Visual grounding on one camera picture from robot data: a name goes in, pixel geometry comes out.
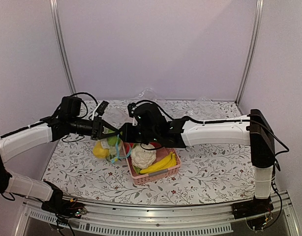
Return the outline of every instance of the green vegetable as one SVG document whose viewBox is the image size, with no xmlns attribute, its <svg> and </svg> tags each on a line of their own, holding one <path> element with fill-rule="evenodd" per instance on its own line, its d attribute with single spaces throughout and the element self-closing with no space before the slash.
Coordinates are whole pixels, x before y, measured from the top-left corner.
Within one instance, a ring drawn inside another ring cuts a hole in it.
<svg viewBox="0 0 302 236">
<path fill-rule="evenodd" d="M 113 130 L 108 130 L 107 133 L 113 133 Z M 116 142 L 118 142 L 118 144 L 120 144 L 121 139 L 117 138 L 117 136 L 113 136 L 113 137 L 109 137 L 107 138 L 107 143 L 110 147 L 114 147 L 116 145 Z"/>
<path fill-rule="evenodd" d="M 134 171 L 136 172 L 136 174 L 139 174 L 139 172 L 141 171 L 140 168 L 138 168 L 138 167 L 136 167 L 134 165 L 132 165 L 132 168 L 134 169 Z"/>
</svg>

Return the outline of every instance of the black bracket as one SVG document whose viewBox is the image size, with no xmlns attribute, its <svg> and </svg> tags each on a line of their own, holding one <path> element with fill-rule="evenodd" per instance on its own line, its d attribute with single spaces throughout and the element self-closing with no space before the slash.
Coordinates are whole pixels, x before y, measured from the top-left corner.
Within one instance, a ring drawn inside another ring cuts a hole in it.
<svg viewBox="0 0 302 236">
<path fill-rule="evenodd" d="M 259 215 L 272 210 L 273 205 L 270 197 L 267 199 L 256 199 L 254 197 L 252 200 L 234 203 L 232 205 L 232 214 L 234 215 L 234 219 Z"/>
</svg>

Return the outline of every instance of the white wall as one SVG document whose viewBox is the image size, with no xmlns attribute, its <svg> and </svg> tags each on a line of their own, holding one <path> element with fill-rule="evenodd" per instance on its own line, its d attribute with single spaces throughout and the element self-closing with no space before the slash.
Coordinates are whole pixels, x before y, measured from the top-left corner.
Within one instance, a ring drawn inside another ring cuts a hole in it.
<svg viewBox="0 0 302 236">
<path fill-rule="evenodd" d="M 234 100 L 256 0 L 61 0 L 77 90 L 100 99 L 152 88 L 165 98 Z"/>
<path fill-rule="evenodd" d="M 291 152 L 279 156 L 302 228 L 302 0 L 267 0 L 242 109 L 260 109 Z"/>
<path fill-rule="evenodd" d="M 49 1 L 0 0 L 0 134 L 50 115 L 68 94 Z M 40 179 L 52 147 L 32 149 L 7 167 Z M 12 234 L 21 203 L 0 196 L 0 236 Z"/>
</svg>

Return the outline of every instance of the clear plastic bag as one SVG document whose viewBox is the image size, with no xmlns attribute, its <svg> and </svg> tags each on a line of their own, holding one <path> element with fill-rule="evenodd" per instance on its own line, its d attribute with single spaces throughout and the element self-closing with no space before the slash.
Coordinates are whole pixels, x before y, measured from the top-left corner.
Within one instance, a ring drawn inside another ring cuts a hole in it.
<svg viewBox="0 0 302 236">
<path fill-rule="evenodd" d="M 159 94 L 154 92 L 151 88 L 143 90 L 132 101 L 151 100 L 160 105 L 173 118 L 181 118 L 183 116 L 190 116 L 194 119 L 205 120 L 214 119 L 212 114 L 218 114 L 219 110 L 216 103 L 212 102 L 206 97 L 200 97 L 196 100 L 178 101 L 165 100 Z"/>
</svg>

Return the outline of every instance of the white backdrop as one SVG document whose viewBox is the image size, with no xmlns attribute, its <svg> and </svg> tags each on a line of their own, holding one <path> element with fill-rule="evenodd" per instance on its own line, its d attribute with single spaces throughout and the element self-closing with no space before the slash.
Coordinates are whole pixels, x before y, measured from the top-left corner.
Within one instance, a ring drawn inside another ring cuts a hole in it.
<svg viewBox="0 0 302 236">
<path fill-rule="evenodd" d="M 234 100 L 256 0 L 59 0 L 77 91 L 129 98 Z"/>
<path fill-rule="evenodd" d="M 69 95 L 45 0 L 0 1 L 0 135 L 49 116 Z M 22 175 L 41 179 L 54 143 L 38 146 L 6 165 Z M 10 236 L 18 223 L 23 199 L 0 196 L 0 236 Z"/>
</svg>

